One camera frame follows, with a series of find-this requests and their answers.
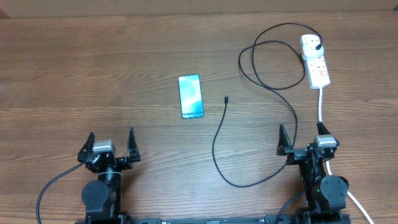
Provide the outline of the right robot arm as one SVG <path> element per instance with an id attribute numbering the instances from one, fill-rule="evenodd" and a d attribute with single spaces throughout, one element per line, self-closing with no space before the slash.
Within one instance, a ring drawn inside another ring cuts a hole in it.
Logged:
<path id="1" fill-rule="evenodd" d="M 341 213 L 346 208 L 349 182 L 342 176 L 328 175 L 324 163 L 335 157 L 340 142 L 317 123 L 318 135 L 305 148 L 294 149 L 289 136 L 281 124 L 279 127 L 278 156 L 286 156 L 286 165 L 297 165 L 303 190 L 293 196 L 286 205 L 305 195 L 306 207 L 296 211 L 285 220 L 291 223 L 350 223 L 348 215 Z"/>

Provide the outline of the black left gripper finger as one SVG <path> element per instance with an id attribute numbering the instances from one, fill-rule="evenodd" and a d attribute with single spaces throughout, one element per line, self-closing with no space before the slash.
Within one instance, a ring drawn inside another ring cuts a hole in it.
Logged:
<path id="1" fill-rule="evenodd" d="M 130 162 L 139 162 L 141 160 L 141 155 L 139 153 L 135 137 L 134 137 L 134 128 L 130 127 L 129 129 L 129 138 L 127 141 L 127 151 L 129 152 L 129 161 Z"/>
<path id="2" fill-rule="evenodd" d="M 86 143 L 83 145 L 83 147 L 80 149 L 77 155 L 78 162 L 83 162 L 87 160 L 88 154 L 93 152 L 94 142 L 95 142 L 95 134 L 91 132 L 90 135 L 88 136 Z"/>

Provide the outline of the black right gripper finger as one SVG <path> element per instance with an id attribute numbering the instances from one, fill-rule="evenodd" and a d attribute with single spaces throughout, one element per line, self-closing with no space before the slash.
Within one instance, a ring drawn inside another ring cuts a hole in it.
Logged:
<path id="1" fill-rule="evenodd" d="M 283 124 L 279 126 L 279 142 L 277 146 L 277 155 L 278 156 L 286 156 L 287 154 L 291 153 L 293 150 L 292 143 L 289 139 L 289 135 L 285 130 Z"/>
<path id="2" fill-rule="evenodd" d="M 331 134 L 322 122 L 317 123 L 317 130 L 318 130 L 319 135 L 330 135 Z"/>

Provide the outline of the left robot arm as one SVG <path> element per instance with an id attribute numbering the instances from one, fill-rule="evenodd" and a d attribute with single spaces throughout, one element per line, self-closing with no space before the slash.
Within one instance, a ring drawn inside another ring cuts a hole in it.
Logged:
<path id="1" fill-rule="evenodd" d="M 122 211 L 122 171 L 141 160 L 133 128 L 129 129 L 127 152 L 128 156 L 116 157 L 114 141 L 97 141 L 93 133 L 80 149 L 78 162 L 97 175 L 81 192 L 85 223 L 132 223 L 128 212 Z"/>

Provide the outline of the blue Galaxy smartphone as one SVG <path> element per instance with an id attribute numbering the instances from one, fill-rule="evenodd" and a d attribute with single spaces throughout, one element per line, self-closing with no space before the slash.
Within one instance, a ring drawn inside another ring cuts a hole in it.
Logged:
<path id="1" fill-rule="evenodd" d="M 195 74 L 178 77 L 178 89 L 182 118 L 204 117 L 200 76 Z"/>

